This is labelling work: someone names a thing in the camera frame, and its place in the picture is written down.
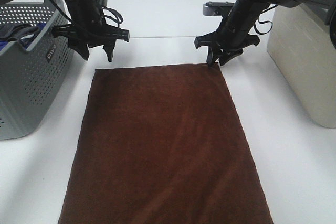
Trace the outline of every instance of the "brown cloth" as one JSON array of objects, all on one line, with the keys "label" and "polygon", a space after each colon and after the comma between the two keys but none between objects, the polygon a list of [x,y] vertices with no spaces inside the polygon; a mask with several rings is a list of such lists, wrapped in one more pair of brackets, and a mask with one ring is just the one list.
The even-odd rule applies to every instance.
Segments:
[{"label": "brown cloth", "polygon": [[218,66],[97,70],[59,224],[270,224]]}]

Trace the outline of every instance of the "white table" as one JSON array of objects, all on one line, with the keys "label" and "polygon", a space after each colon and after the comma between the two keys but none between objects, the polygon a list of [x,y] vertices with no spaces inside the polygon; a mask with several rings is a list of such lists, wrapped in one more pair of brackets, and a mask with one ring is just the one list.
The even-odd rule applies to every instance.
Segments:
[{"label": "white table", "polygon": [[[109,1],[133,39],[117,42],[113,63],[101,48],[91,50],[88,62],[76,55],[38,129],[0,142],[1,224],[57,223],[95,69],[204,63],[207,49],[196,50],[194,37],[220,21],[202,16],[207,1]],[[247,48],[222,72],[274,223],[335,224],[336,130],[309,119],[267,54],[267,39],[261,36],[258,47]]]}]

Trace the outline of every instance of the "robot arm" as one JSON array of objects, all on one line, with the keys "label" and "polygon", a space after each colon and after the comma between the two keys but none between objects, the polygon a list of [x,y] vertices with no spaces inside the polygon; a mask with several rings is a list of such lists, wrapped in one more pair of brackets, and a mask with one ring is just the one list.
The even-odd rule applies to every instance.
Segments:
[{"label": "robot arm", "polygon": [[241,55],[243,48],[259,44],[258,36],[248,33],[260,14],[270,4],[295,7],[300,3],[318,5],[328,9],[325,23],[330,25],[331,28],[335,27],[332,17],[336,8],[336,0],[237,0],[235,4],[207,3],[205,14],[222,15],[223,20],[217,31],[197,37],[194,44],[196,48],[208,47],[207,63],[209,66],[212,66],[217,59],[219,59],[221,65],[224,65],[236,56]]},{"label": "robot arm", "polygon": [[[0,0],[0,5],[12,0]],[[68,46],[77,51],[85,60],[89,58],[88,47],[104,46],[108,60],[112,54],[117,39],[129,41],[129,31],[119,28],[122,23],[121,15],[107,8],[107,0],[65,0],[70,15],[71,23],[53,28],[55,37],[68,38]],[[118,27],[106,23],[104,10],[112,11],[118,22]]]}]

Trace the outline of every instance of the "beige storage box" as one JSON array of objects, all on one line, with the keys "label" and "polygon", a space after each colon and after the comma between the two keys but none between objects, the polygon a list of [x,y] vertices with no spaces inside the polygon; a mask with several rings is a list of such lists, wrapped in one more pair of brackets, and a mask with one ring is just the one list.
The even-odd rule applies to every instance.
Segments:
[{"label": "beige storage box", "polygon": [[267,50],[310,117],[336,128],[336,49],[329,34],[306,5],[277,7]]}]

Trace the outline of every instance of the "gray plastic basket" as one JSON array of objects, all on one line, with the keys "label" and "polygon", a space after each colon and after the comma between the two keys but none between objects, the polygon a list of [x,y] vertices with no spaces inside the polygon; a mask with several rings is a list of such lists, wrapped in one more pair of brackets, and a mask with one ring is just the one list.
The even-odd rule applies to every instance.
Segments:
[{"label": "gray plastic basket", "polygon": [[[64,9],[62,0],[55,0]],[[0,140],[34,131],[53,102],[68,71],[73,50],[67,39],[54,39],[54,25],[67,24],[59,11],[44,3],[0,6],[0,24],[47,23],[34,42],[23,48],[10,42],[0,51]]]}]

